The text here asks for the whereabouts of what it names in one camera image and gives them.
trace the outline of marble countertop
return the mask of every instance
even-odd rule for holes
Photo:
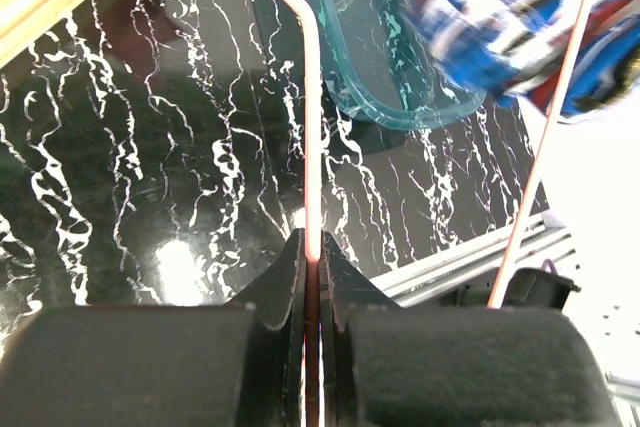
[[[87,0],[0,69],[0,337],[259,275],[304,221],[301,42],[279,0]],[[517,110],[402,133],[325,100],[325,228],[368,277],[513,221]]]

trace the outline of blue fabric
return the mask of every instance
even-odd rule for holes
[[[504,23],[513,19],[518,19],[518,22],[525,26],[528,35],[537,35],[548,28],[552,19],[557,20],[558,15],[561,15],[558,10],[563,2],[563,0],[540,0],[527,9],[514,10],[512,5],[515,5],[516,1],[518,0],[498,0],[498,3],[494,1],[487,4],[491,6],[488,8],[493,9],[496,5],[503,7],[490,12],[482,21],[474,21],[475,24],[465,16],[469,6],[466,6],[462,0],[421,0],[416,5],[405,6],[402,15],[406,24],[426,42],[429,50],[436,56],[434,59],[436,66],[451,82],[469,90],[486,90],[493,94],[499,106],[509,108],[515,105],[514,98],[504,93],[514,84],[514,79],[526,80],[522,79],[523,74],[528,75],[528,78],[538,74],[518,71],[514,67],[518,64],[513,64],[509,57],[512,49],[496,53],[489,50],[489,44],[502,35]],[[611,16],[611,12],[616,11],[621,1],[624,4],[630,0],[602,0],[592,12],[588,29],[596,32],[602,25],[602,19],[609,18],[607,16]],[[578,64],[581,60],[590,58],[587,57],[590,55],[590,50],[595,48],[602,39],[607,36],[616,36],[602,52],[593,57],[593,62],[584,69],[583,75],[572,81],[563,107],[565,114],[579,115],[580,110],[576,108],[576,101],[592,95],[598,89],[602,90],[602,86],[606,84],[603,84],[600,79],[603,76],[610,76],[618,63],[637,47],[640,42],[640,24],[635,21],[629,23],[628,19],[638,14],[640,12],[636,6],[627,12],[626,24],[619,23],[618,26],[601,32],[584,43]],[[617,35],[619,32],[614,33],[614,31],[619,29],[620,25],[625,25],[625,29],[628,30],[622,35]],[[555,54],[552,52],[554,56],[562,55],[562,44],[557,42],[565,42],[564,45],[566,45],[568,41],[568,33],[562,35],[564,37],[559,37],[560,40],[556,39],[554,40],[556,43],[552,44],[557,52]],[[541,59],[540,65],[546,65],[545,62],[547,61],[544,58]]]

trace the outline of pink cable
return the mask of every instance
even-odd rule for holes
[[[305,395],[307,426],[319,422],[320,379],[320,279],[318,263],[322,252],[322,77],[320,35],[313,9],[305,0],[283,0],[295,12],[302,26],[305,66]]]
[[[582,42],[582,36],[584,35],[592,5],[593,0],[582,0],[580,3],[580,10],[578,10],[576,23],[573,28],[573,32],[571,33],[571,38],[569,39],[569,45],[564,57],[564,62],[562,63],[562,69],[560,70],[558,85],[556,86],[556,90],[553,94],[551,106],[547,110],[547,122],[544,127],[542,139],[540,140],[536,159],[531,167],[531,173],[529,174],[529,180],[527,181],[527,186],[522,197],[520,210],[518,211],[515,224],[513,225],[511,237],[509,238],[509,243],[507,244],[507,248],[504,252],[502,264],[500,265],[500,270],[498,271],[498,276],[493,285],[489,303],[487,304],[490,308],[499,309],[502,306],[507,286],[509,285],[509,281],[513,275],[513,265],[516,261],[516,255],[520,248],[520,244],[522,243],[522,237],[526,226],[525,222],[527,217],[529,217],[531,207],[533,206],[536,191],[540,184],[541,168],[544,164],[547,151],[549,150],[550,144],[548,138],[551,136],[551,132],[557,124],[562,104],[564,104],[564,99],[567,95],[567,90],[569,89],[569,82],[571,80],[571,75],[573,74],[573,68],[576,64],[580,44]]]

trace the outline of purple wire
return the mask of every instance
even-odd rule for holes
[[[556,266],[551,259],[545,259],[542,263],[542,270],[548,270],[552,274],[558,275],[558,269],[556,269]]]

